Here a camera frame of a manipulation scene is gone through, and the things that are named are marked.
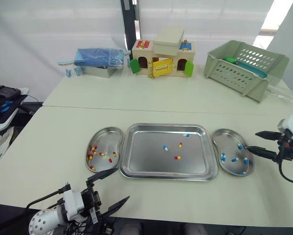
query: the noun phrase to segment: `kidney-shaped metal dish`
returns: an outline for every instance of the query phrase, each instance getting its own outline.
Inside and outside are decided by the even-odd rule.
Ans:
[[[119,168],[129,178],[209,181],[218,173],[207,130],[183,124],[129,127]]]
[[[248,176],[254,170],[254,156],[245,149],[248,143],[235,131],[218,129],[212,136],[220,166],[235,176]]]
[[[123,133],[119,128],[106,127],[98,131],[86,149],[87,168],[92,172],[100,172],[117,167],[122,144]]]

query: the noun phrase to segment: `wooden toy house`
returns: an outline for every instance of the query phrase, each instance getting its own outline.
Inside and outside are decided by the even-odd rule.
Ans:
[[[150,78],[164,74],[191,77],[194,44],[183,41],[183,33],[181,28],[165,28],[154,40],[137,40],[132,48],[132,72]]]

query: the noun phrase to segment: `black pole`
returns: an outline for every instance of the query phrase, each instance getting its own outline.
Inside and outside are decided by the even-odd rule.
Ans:
[[[135,9],[132,4],[132,0],[120,0],[123,23],[125,25],[125,34],[128,50],[132,50],[133,45],[136,41],[135,36]]]

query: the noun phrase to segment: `window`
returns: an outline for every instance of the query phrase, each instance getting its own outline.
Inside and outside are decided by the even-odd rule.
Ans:
[[[293,0],[274,0],[253,46],[267,49],[285,19]]]
[[[138,58],[138,64],[140,68],[147,69],[147,59],[144,56]]]
[[[186,59],[178,60],[177,70],[184,71],[186,61],[187,61]]]

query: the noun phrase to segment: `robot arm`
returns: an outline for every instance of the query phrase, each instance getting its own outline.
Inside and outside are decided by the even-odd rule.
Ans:
[[[267,140],[277,141],[279,145],[279,153],[275,153],[258,146],[247,146],[246,149],[260,157],[268,158],[279,164],[279,171],[283,178],[293,183],[282,172],[282,161],[293,160],[293,115],[283,119],[278,124],[280,132],[261,131],[256,133],[257,136]]]
[[[119,210],[129,199],[126,197],[109,207],[108,211],[101,214],[99,207],[102,205],[98,192],[93,190],[94,181],[104,179],[117,169],[104,170],[88,178],[87,188],[82,192],[71,190],[64,191],[62,203],[46,210],[37,212],[29,224],[30,235],[50,235],[58,227],[77,221],[82,223],[91,217],[93,225],[99,225],[100,221]]]

